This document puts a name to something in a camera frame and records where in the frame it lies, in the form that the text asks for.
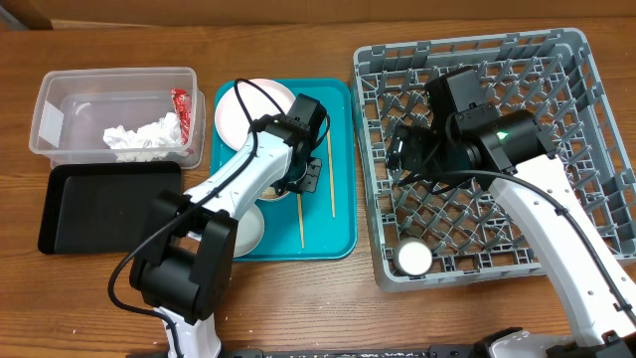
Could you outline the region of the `white bowl with rice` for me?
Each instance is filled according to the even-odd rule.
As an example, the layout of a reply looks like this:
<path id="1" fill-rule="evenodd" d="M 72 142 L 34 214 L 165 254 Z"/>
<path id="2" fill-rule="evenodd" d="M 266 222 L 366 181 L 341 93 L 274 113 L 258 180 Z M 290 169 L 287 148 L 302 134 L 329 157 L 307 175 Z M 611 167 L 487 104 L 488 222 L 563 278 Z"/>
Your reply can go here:
<path id="1" fill-rule="evenodd" d="M 290 194 L 289 191 L 282 191 L 281 193 L 277 193 L 276 190 L 269 186 L 266 187 L 263 192 L 259 196 L 259 200 L 266 202 L 275 202 L 284 199 Z"/>

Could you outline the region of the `small white cup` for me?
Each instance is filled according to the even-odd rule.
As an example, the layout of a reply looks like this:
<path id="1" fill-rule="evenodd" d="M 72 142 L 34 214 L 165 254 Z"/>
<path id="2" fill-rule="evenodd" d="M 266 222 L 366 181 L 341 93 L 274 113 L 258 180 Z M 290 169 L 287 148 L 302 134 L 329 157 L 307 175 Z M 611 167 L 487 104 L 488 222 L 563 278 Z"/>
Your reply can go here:
<path id="1" fill-rule="evenodd" d="M 425 241 L 410 237 L 401 240 L 394 249 L 394 265 L 397 270 L 410 276 L 426 274 L 432 266 L 433 258 Z"/>

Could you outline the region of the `red snack wrapper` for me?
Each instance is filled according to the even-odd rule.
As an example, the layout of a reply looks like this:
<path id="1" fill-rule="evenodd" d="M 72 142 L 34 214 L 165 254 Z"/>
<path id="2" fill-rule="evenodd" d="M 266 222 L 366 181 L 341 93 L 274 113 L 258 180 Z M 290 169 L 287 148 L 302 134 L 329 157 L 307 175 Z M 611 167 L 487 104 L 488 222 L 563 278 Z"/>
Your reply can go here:
<path id="1" fill-rule="evenodd" d="M 182 143 L 189 140 L 192 120 L 192 98 L 184 89 L 172 88 L 173 107 L 179 117 Z"/>

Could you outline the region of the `white napkin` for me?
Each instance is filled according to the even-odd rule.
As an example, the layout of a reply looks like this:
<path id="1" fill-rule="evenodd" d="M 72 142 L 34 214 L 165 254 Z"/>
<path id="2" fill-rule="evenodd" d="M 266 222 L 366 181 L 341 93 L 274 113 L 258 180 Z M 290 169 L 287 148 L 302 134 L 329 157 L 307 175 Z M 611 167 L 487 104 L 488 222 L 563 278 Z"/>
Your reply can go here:
<path id="1" fill-rule="evenodd" d="M 161 148 L 183 145 L 181 122 L 174 112 L 167 112 L 155 122 L 136 130 L 126 130 L 122 125 L 107 128 L 103 142 L 112 150 L 119 162 L 147 162 L 164 159 L 169 152 Z"/>

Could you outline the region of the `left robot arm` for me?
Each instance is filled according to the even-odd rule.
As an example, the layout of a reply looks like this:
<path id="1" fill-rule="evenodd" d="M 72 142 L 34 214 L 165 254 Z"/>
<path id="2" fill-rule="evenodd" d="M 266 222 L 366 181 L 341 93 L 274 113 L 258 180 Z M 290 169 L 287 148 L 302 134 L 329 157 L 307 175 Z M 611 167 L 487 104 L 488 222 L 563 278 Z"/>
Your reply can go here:
<path id="1" fill-rule="evenodd" d="M 319 100 L 300 94 L 286 113 L 253 122 L 243 148 L 208 180 L 153 203 L 129 279 L 163 320 L 168 356 L 221 353 L 213 314 L 230 283 L 239 220 L 268 187 L 315 190 L 321 162 L 312 152 L 327 117 Z"/>

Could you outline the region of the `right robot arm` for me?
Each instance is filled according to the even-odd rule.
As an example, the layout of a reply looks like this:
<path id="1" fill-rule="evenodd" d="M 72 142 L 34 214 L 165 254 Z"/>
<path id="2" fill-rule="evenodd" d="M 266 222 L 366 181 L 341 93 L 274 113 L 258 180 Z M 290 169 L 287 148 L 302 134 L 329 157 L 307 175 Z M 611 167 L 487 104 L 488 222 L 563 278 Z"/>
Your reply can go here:
<path id="1" fill-rule="evenodd" d="M 525 109 L 499 113 L 470 67 L 428 81 L 428 127 L 394 129 L 387 166 L 403 184 L 476 180 L 520 228 L 566 313 L 569 336 L 519 327 L 476 342 L 474 357 L 632 357 L 635 283 L 577 200 L 547 128 Z"/>

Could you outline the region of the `grey dishwasher rack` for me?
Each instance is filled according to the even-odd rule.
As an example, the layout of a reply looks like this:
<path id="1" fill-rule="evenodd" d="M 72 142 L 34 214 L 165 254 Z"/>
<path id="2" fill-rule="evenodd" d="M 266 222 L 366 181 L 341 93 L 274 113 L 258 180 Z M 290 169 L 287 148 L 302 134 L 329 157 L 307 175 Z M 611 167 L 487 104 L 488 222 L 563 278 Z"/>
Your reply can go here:
<path id="1" fill-rule="evenodd" d="M 353 56 L 352 103 L 365 180 L 377 285 L 389 292 L 539 275 L 521 231 L 477 185 L 428 192 L 400 186 L 386 165 L 393 130 L 428 125 L 425 84 L 462 67 L 477 72 L 501 113 L 527 109 L 545 124 L 574 193 L 617 260 L 635 261 L 635 174 L 589 44 L 560 28 L 366 46 Z M 425 241 L 431 269 L 394 265 L 406 238 Z"/>

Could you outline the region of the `left wooden chopstick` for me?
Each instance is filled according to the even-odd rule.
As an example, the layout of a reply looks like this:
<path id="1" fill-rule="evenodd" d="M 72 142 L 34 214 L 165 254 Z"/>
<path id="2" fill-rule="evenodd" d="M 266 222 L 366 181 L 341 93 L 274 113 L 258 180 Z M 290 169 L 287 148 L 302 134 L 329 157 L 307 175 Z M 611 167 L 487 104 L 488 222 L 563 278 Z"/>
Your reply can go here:
<path id="1" fill-rule="evenodd" d="M 301 250 L 304 250 L 305 249 L 305 235 L 304 235 L 304 218 L 303 218 L 302 196 L 300 194 L 297 194 L 296 198 L 297 198 L 297 214 L 298 214 L 298 226 L 299 226 Z"/>

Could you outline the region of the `wooden chopstick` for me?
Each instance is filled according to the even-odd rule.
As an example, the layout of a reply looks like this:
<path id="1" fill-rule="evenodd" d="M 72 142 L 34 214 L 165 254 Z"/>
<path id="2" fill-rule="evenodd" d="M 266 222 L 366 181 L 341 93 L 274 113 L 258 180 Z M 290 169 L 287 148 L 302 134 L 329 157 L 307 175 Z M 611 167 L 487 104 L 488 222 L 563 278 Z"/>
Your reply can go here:
<path id="1" fill-rule="evenodd" d="M 335 203 L 335 182 L 334 182 L 334 170 L 333 170 L 333 151 L 331 141 L 331 130 L 327 130 L 327 154 L 328 154 L 328 166 L 329 166 L 329 183 L 330 183 L 330 199 L 331 199 L 331 213 L 332 218 L 336 218 L 336 203 Z"/>
<path id="2" fill-rule="evenodd" d="M 298 226 L 299 226 L 301 250 L 304 250 L 305 249 L 305 235 L 304 235 L 304 218 L 303 218 L 302 196 L 300 194 L 297 194 L 296 198 L 297 198 L 297 214 L 298 214 Z"/>

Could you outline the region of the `right wooden chopstick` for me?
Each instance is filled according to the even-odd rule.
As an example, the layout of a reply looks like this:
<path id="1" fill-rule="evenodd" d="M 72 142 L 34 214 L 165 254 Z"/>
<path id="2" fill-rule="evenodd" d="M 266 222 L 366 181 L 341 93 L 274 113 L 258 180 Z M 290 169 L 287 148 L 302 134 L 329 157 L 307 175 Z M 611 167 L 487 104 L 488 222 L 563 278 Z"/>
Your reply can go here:
<path id="1" fill-rule="evenodd" d="M 328 166 L 329 166 L 329 183 L 330 183 L 330 199 L 331 199 L 331 213 L 332 218 L 336 218 L 336 203 L 335 203 L 335 182 L 334 182 L 334 170 L 333 170 L 333 151 L 331 141 L 331 130 L 327 130 L 327 154 L 328 154 Z"/>

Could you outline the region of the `teal serving tray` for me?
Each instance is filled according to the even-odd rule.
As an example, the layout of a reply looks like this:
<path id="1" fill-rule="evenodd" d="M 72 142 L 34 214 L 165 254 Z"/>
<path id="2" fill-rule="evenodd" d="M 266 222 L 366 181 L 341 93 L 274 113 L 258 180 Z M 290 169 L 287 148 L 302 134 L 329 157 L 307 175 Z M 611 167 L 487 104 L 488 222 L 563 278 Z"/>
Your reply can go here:
<path id="1" fill-rule="evenodd" d="M 322 160 L 314 193 L 302 194 L 305 249 L 301 250 L 297 198 L 290 193 L 282 200 L 258 200 L 264 217 L 264 234 L 258 246 L 239 262 L 338 260 L 350 254 L 357 244 L 357 194 L 355 134 L 351 94 L 336 79 L 279 79 L 297 96 L 318 99 L 330 116 L 333 151 L 336 218 L 332 218 L 327 139 L 313 152 Z"/>

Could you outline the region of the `pale green shallow bowl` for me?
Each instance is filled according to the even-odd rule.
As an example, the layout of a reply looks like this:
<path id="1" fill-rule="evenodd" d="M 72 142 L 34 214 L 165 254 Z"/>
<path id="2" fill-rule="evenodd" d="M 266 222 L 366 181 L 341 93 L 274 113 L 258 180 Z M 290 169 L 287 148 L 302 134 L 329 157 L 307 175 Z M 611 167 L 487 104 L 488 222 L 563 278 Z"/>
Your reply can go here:
<path id="1" fill-rule="evenodd" d="M 243 257 L 252 252 L 260 243 L 264 228 L 264 217 L 260 209 L 252 205 L 238 221 L 234 258 Z"/>

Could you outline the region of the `large white plate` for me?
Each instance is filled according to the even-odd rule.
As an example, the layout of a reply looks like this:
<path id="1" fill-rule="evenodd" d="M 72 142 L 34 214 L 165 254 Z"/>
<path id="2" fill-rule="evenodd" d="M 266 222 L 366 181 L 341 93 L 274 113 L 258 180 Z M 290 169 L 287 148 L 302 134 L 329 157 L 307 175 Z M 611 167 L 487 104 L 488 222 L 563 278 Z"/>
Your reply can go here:
<path id="1" fill-rule="evenodd" d="M 268 79 L 252 79 L 252 83 L 266 91 L 287 113 L 294 103 L 296 96 L 290 89 L 279 82 Z M 241 82 L 238 84 L 238 92 L 253 121 L 257 121 L 264 115 L 276 115 L 277 107 L 258 89 Z M 231 149 L 238 151 L 247 140 L 248 122 L 242 107 L 239 104 L 234 86 L 231 86 L 221 97 L 215 110 L 215 126 L 221 140 Z"/>

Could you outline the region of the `black plastic tray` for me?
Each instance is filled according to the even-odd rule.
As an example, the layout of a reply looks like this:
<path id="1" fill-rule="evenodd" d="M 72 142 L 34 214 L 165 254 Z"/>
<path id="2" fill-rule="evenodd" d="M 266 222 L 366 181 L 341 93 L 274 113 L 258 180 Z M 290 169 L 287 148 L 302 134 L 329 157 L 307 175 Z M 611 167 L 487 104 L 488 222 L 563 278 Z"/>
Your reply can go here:
<path id="1" fill-rule="evenodd" d="M 182 188 L 182 169 L 173 161 L 59 165 L 49 176 L 38 249 L 45 255 L 129 252 L 152 201 Z"/>

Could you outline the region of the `clear plastic bin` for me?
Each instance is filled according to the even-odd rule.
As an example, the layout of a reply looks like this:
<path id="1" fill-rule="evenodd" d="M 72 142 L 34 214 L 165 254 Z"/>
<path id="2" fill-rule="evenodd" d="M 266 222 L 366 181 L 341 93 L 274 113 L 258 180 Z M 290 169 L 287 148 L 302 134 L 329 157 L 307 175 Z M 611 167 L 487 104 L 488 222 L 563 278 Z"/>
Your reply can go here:
<path id="1" fill-rule="evenodd" d="M 177 133 L 176 142 L 153 147 L 121 147 L 103 140 L 109 128 L 136 132 L 174 113 L 173 90 L 184 90 L 191 100 L 186 135 Z M 36 99 L 29 149 L 48 157 L 53 166 L 168 160 L 193 169 L 201 163 L 205 135 L 205 97 L 191 68 L 53 71 L 44 76 Z"/>

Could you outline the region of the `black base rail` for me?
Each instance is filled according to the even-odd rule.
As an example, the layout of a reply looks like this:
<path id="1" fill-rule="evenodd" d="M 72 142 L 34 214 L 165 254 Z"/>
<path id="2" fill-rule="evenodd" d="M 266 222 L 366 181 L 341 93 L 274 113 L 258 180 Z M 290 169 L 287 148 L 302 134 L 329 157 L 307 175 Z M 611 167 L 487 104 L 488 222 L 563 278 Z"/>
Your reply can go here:
<path id="1" fill-rule="evenodd" d="M 635 358 L 635 335 L 618 337 L 610 331 L 597 346 L 581 347 L 565 336 L 532 334 L 510 327 L 472 345 L 438 344 L 420 349 L 314 350 L 266 352 L 260 349 L 226 350 L 222 358 Z"/>

